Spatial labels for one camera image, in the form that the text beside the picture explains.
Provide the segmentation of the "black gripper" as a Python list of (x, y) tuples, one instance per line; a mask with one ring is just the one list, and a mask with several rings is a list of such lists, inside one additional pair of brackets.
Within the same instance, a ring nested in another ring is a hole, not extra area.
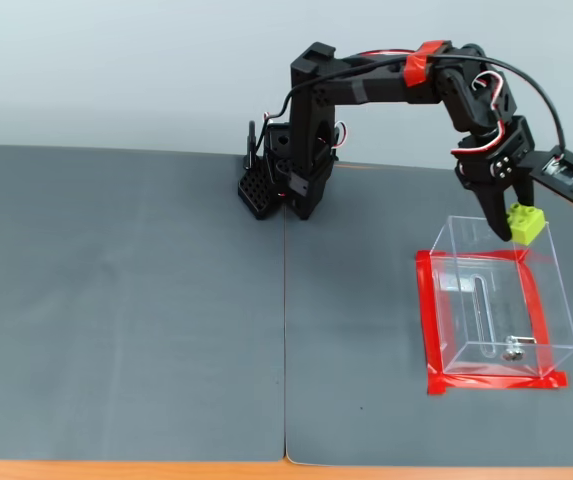
[[(461, 185), (478, 200), (491, 230), (502, 240), (512, 239), (504, 201), (505, 188), (498, 186), (510, 180), (517, 166), (534, 150), (534, 140), (524, 116), (514, 116), (504, 127), (499, 142), (488, 149), (473, 153), (457, 153), (455, 173)], [(534, 183), (529, 175), (518, 177), (513, 183), (517, 202), (535, 206)]]

